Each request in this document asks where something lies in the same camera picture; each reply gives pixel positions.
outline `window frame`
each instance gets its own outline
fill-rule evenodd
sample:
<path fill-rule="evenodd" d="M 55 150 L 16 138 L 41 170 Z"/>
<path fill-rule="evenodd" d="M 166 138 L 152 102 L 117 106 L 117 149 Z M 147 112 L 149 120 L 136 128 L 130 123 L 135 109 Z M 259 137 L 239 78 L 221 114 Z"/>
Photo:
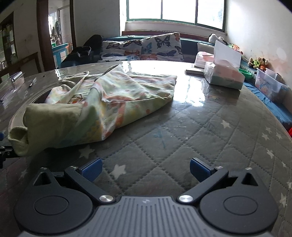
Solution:
<path fill-rule="evenodd" d="M 212 26 L 208 26 L 208 25 L 203 25 L 203 24 L 199 24 L 197 22 L 198 20 L 198 2 L 199 0 L 196 0 L 196 12 L 195 12 L 195 23 L 191 23 L 191 22 L 185 22 L 185 21 L 176 21 L 176 20 L 164 20 L 162 18 L 162 8 L 163 8 L 163 0 L 161 0 L 161 14 L 160 14 L 160 19 L 130 19 L 129 18 L 129 0 L 126 0 L 126 5 L 127 5 L 127 21 L 160 21 L 160 22 L 174 22 L 174 23 L 181 23 L 181 24 L 187 24 L 187 25 L 195 25 L 195 26 L 201 26 L 201 27 L 205 27 L 208 29 L 212 29 L 212 30 L 217 30 L 220 32 L 225 32 L 225 25 L 226 25 L 226 13 L 227 13 L 227 0 L 224 0 L 224 7 L 223 7 L 223 25 L 222 25 L 222 29 L 216 28 L 216 27 L 212 27 Z"/>

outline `blue cabinet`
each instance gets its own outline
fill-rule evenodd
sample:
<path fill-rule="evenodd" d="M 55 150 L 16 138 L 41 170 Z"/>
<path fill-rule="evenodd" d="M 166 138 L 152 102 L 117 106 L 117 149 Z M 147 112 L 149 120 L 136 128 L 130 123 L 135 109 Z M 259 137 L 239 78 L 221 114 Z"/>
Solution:
<path fill-rule="evenodd" d="M 64 44 L 52 47 L 56 68 L 60 68 L 61 67 L 61 62 L 68 55 L 68 48 L 69 48 L 69 44 L 68 43 L 64 43 Z"/>

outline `stuffed toy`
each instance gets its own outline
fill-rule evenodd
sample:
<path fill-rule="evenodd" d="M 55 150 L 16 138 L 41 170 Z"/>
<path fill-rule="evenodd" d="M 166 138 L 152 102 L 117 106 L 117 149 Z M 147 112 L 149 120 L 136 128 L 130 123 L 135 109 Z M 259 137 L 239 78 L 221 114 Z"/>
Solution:
<path fill-rule="evenodd" d="M 240 52 L 241 54 L 243 54 L 243 52 L 241 51 L 239 46 L 237 46 L 236 44 L 228 44 L 228 47 L 232 48 L 233 50 L 235 50 L 237 52 Z"/>
<path fill-rule="evenodd" d="M 267 65 L 269 64 L 269 61 L 263 57 L 258 57 L 258 59 L 253 60 L 251 57 L 248 62 L 248 66 L 253 69 L 260 69 L 263 72 L 266 71 Z"/>
<path fill-rule="evenodd" d="M 215 44 L 216 40 L 227 45 L 227 42 L 224 40 L 224 38 L 222 36 L 217 37 L 215 34 L 211 34 L 209 36 L 209 43 Z"/>

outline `window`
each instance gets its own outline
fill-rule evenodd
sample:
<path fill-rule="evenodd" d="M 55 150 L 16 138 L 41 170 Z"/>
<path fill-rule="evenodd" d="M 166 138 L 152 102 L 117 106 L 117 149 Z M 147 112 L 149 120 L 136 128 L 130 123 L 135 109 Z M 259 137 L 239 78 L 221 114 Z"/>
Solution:
<path fill-rule="evenodd" d="M 225 0 L 127 0 L 127 20 L 171 21 L 224 30 Z"/>

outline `butterfly pillow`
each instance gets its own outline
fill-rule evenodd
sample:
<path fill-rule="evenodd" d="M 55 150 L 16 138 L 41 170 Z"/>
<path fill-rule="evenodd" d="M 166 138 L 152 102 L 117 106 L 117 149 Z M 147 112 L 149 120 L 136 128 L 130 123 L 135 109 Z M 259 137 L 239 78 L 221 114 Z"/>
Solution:
<path fill-rule="evenodd" d="M 183 62 L 180 33 L 163 34 L 142 40 L 141 60 Z"/>
<path fill-rule="evenodd" d="M 103 41 L 102 54 L 123 54 L 139 56 L 142 49 L 141 40 Z"/>

